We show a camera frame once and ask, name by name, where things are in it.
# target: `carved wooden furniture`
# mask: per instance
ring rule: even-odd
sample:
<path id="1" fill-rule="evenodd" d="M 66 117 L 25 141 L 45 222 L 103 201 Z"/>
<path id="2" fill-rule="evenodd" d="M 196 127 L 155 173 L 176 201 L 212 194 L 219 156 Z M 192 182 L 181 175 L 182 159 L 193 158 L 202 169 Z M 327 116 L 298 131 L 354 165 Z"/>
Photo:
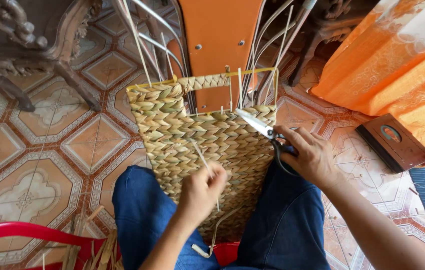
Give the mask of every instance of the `carved wooden furniture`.
<path id="1" fill-rule="evenodd" d="M 304 24 L 305 45 L 299 62 L 289 77 L 289 85 L 299 83 L 306 64 L 319 42 L 343 41 L 376 6 L 378 0 L 318 0 Z"/>
<path id="2" fill-rule="evenodd" d="M 5 76 L 38 72 L 56 72 L 91 109 L 101 109 L 69 64 L 101 5 L 101 0 L 0 0 L 0 87 L 17 98 L 20 109 L 33 112 L 35 107 Z"/>

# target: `black scissor handle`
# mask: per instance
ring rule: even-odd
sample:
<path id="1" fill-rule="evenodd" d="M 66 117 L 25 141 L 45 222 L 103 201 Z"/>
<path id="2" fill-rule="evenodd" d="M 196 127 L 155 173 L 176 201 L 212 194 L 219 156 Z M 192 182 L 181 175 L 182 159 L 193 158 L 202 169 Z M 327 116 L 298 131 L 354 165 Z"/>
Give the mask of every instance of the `black scissor handle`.
<path id="1" fill-rule="evenodd" d="M 279 141 L 277 141 L 276 139 L 272 139 L 271 140 L 271 144 L 272 144 L 272 146 L 274 147 L 274 156 L 275 156 L 275 158 L 276 158 L 276 163 L 279 165 L 279 167 L 281 167 L 281 169 L 283 169 L 286 173 L 288 173 L 289 175 L 292 175 L 292 176 L 299 176 L 299 175 L 296 175 L 296 174 L 294 174 L 294 173 L 292 173 L 292 172 L 290 172 L 290 171 L 288 171 L 288 169 L 286 169 L 286 168 L 284 168 L 284 166 L 282 165 L 282 163 L 281 163 L 281 154 L 283 153 L 283 152 L 285 152 L 285 153 L 289 153 L 289 154 L 291 154 L 291 155 L 293 155 L 293 156 L 298 156 L 298 154 L 297 153 L 295 153 L 295 151 L 294 151 L 294 148 L 292 147 L 292 146 L 290 146 L 290 147 L 286 147 L 286 146 L 284 146 L 284 145 L 282 145 Z"/>

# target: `scissors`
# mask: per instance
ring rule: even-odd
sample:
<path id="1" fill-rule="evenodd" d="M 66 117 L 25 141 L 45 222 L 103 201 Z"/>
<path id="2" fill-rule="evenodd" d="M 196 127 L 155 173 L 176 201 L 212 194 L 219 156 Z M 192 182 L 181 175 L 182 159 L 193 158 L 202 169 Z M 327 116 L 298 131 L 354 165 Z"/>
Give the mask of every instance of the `scissors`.
<path id="1" fill-rule="evenodd" d="M 253 117 L 249 113 L 247 113 L 244 110 L 236 109 L 236 113 L 244 119 L 249 125 L 251 125 L 253 128 L 255 128 L 259 133 L 263 134 L 264 137 L 268 138 L 271 142 L 272 146 L 274 147 L 274 156 L 276 158 L 276 163 L 283 169 L 286 173 L 293 176 L 298 176 L 290 171 L 288 171 L 281 163 L 281 154 L 283 152 L 289 153 L 293 156 L 298 156 L 297 150 L 294 151 L 294 148 L 292 146 L 284 146 L 282 145 L 276 138 L 286 139 L 282 134 L 277 134 L 277 132 L 274 131 L 274 129 L 266 123 L 264 123 L 261 120 L 258 120 L 257 118 Z"/>

